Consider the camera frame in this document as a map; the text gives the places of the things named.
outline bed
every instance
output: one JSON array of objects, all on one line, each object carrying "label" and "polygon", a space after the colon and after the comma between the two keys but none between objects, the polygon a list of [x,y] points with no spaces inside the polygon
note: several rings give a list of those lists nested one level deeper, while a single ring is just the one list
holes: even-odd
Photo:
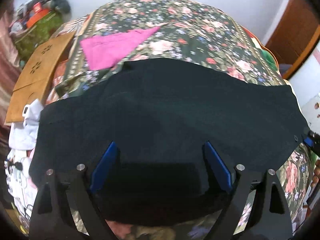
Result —
[{"label": "bed", "polygon": [[[95,35],[110,35],[132,29],[161,26],[111,69],[90,71],[80,41]],[[91,15],[64,24],[53,35],[77,30],[69,60],[59,65],[47,104],[58,99],[81,95],[91,86],[121,71],[123,62],[166,57],[198,64],[224,72],[244,82],[265,86],[285,85],[275,57],[248,30],[219,9],[191,0],[115,0]],[[289,205],[292,220],[302,206],[312,177],[310,151],[301,144],[276,172]],[[248,196],[235,233],[244,230],[255,192]],[[149,228],[107,223],[119,239],[202,239],[219,213],[172,227]],[[78,229],[85,232],[79,222]]]}]

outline brown cardboard box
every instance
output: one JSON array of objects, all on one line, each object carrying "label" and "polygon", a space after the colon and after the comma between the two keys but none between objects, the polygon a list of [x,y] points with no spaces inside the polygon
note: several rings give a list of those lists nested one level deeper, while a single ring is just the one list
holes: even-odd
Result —
[{"label": "brown cardboard box", "polygon": [[61,35],[36,48],[26,66],[21,72],[13,89],[5,123],[22,122],[22,111],[25,105],[39,99],[46,101],[57,63],[65,60],[65,48],[70,43],[75,32]]}]

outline printed symbol on cardboard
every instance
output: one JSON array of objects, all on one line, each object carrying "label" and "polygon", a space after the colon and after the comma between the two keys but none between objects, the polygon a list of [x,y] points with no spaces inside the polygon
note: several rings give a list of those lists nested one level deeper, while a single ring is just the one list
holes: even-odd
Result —
[{"label": "printed symbol on cardboard", "polygon": [[47,47],[45,47],[45,48],[43,49],[43,51],[41,52],[41,54],[42,54],[42,55],[45,54],[47,51],[49,51],[49,50],[51,49],[51,47],[52,47],[52,45],[48,45]]},{"label": "printed symbol on cardboard", "polygon": [[40,68],[40,66],[41,66],[41,61],[39,62],[37,62],[33,67],[32,67],[32,69],[31,69],[31,71],[30,71],[30,74],[33,74],[38,68]]}]

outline white cloth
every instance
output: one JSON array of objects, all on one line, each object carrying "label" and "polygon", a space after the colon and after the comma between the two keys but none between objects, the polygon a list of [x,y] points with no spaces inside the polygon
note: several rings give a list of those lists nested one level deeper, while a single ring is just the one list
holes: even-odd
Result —
[{"label": "white cloth", "polygon": [[24,121],[11,124],[9,147],[15,150],[32,150],[36,146],[40,112],[43,105],[36,99],[28,107]]}]

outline pink curtain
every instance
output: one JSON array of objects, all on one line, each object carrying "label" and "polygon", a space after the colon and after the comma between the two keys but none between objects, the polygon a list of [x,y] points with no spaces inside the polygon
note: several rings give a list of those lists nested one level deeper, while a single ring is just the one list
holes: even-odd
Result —
[{"label": "pink curtain", "polygon": [[8,33],[10,13],[5,12],[0,20],[0,153],[7,154],[10,127],[4,125],[10,98],[18,80],[18,52]]}]

